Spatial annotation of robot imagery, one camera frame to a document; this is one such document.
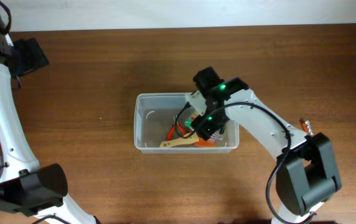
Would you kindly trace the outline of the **red handled cutting pliers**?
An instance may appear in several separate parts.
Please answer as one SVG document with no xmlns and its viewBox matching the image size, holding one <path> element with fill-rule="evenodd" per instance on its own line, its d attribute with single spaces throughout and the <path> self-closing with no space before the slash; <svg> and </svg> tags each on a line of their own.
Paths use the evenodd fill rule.
<svg viewBox="0 0 356 224">
<path fill-rule="evenodd" d="M 170 141 L 172 140 L 173 135 L 179 133 L 181 136 L 184 136 L 187 134 L 187 131 L 185 128 L 180 124 L 180 122 L 176 121 L 177 116 L 173 117 L 173 124 L 167 134 L 166 140 Z"/>
</svg>

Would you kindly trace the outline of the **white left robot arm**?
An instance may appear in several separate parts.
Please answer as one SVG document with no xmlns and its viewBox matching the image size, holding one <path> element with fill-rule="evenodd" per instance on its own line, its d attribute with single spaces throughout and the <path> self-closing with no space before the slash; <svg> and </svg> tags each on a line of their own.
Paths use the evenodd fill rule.
<svg viewBox="0 0 356 224">
<path fill-rule="evenodd" d="M 0 211 L 48 223 L 98 223 L 68 194 L 59 164 L 42 167 L 23 132 L 11 90 L 15 43 L 0 36 Z"/>
</svg>

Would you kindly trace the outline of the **clear plastic storage box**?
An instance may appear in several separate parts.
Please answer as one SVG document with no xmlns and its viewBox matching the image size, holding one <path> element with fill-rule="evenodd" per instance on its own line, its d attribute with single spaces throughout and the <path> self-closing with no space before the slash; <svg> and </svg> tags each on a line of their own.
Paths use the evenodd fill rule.
<svg viewBox="0 0 356 224">
<path fill-rule="evenodd" d="M 143 93 L 136 99 L 134 112 L 134 145 L 144 154 L 219 154 L 229 153 L 240 143 L 239 125 L 229 121 L 223 140 L 215 147 L 193 144 L 161 148 L 173 124 L 173 117 L 185 105 L 185 93 Z"/>
</svg>

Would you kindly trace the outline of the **orange scraper wooden handle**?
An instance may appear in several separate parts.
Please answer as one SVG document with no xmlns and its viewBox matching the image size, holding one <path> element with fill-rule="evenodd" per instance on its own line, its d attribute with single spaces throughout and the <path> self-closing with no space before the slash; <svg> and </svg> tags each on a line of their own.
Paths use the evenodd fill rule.
<svg viewBox="0 0 356 224">
<path fill-rule="evenodd" d="M 198 137 L 197 134 L 187 138 L 188 134 L 184 136 L 184 138 L 177 138 L 169 141 L 163 141 L 160 144 L 161 148 L 175 147 L 175 146 L 183 146 L 183 145 L 191 145 L 193 144 L 196 147 L 215 147 L 217 144 L 213 141 L 206 141 L 201 137 Z"/>
</svg>

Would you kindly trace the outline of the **pack of AA batteries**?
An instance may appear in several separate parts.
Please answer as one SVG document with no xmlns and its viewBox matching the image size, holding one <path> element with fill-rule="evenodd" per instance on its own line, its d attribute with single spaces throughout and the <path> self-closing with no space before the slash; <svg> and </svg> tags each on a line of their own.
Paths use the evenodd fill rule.
<svg viewBox="0 0 356 224">
<path fill-rule="evenodd" d="M 186 121 L 185 125 L 193 131 L 194 128 L 192 127 L 192 122 L 195 119 L 195 116 L 190 116 Z M 219 131 L 215 131 L 213 134 L 210 135 L 210 137 L 207 139 L 208 142 L 215 142 L 215 141 L 221 141 L 223 140 L 223 135 L 220 134 Z"/>
</svg>

